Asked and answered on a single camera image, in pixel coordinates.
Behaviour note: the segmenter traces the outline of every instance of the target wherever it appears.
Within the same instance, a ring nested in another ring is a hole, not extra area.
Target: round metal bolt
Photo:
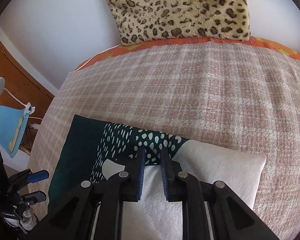
[[[186,178],[186,177],[188,177],[188,173],[186,173],[185,171],[179,171],[178,172],[178,176],[180,177],[180,178]]]
[[[216,187],[223,188],[223,187],[225,187],[225,183],[223,181],[219,180],[216,182]]]
[[[126,177],[128,177],[129,176],[129,173],[127,172],[127,171],[121,171],[120,173],[119,173],[119,177],[120,178],[126,178]]]
[[[81,182],[81,187],[90,187],[91,182],[88,180],[84,180],[83,182]]]

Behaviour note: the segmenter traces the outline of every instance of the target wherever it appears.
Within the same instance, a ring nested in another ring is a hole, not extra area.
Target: beige plaid bedspread
[[[242,44],[152,47],[70,73],[36,136],[29,168],[50,178],[74,114],[263,153],[254,205],[279,236],[300,230],[300,61]],[[84,152],[78,152],[84,158]],[[47,202],[34,206],[42,218]]]

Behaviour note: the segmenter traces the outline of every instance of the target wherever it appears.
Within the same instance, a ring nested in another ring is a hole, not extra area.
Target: light blue chair seat
[[[24,116],[25,108],[18,110],[8,106],[0,106],[0,145],[12,158],[16,155],[20,146],[23,134],[26,129],[27,117],[29,114]],[[13,150],[10,150],[10,143],[15,140]]]

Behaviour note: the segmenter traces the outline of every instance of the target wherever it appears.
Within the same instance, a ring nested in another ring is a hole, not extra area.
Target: leopard print pillow
[[[107,1],[123,45],[183,37],[250,37],[246,0]]]

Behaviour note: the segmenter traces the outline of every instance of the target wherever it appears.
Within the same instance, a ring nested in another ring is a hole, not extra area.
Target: orange sheet
[[[130,52],[148,49],[153,46],[163,46],[163,45],[171,45],[171,44],[196,44],[196,43],[204,43],[204,42],[215,42],[215,43],[240,43],[246,44],[254,47],[260,48],[268,48],[273,49],[279,52],[286,54],[287,56],[300,60],[300,53],[296,52],[293,49],[290,49],[286,46],[283,46],[277,42],[269,41],[266,39],[253,37],[251,36],[248,41],[234,41],[234,40],[227,40],[227,39],[216,39],[216,38],[180,38],[180,39],[167,39],[167,40],[156,40],[156,41],[147,41],[139,44],[134,44],[130,46],[118,45],[117,47],[108,49],[104,52],[101,52],[91,59],[88,59],[82,62],[77,68],[77,70],[81,70],[87,68],[98,61],[102,61],[111,57],[116,57],[119,55],[124,55]]]

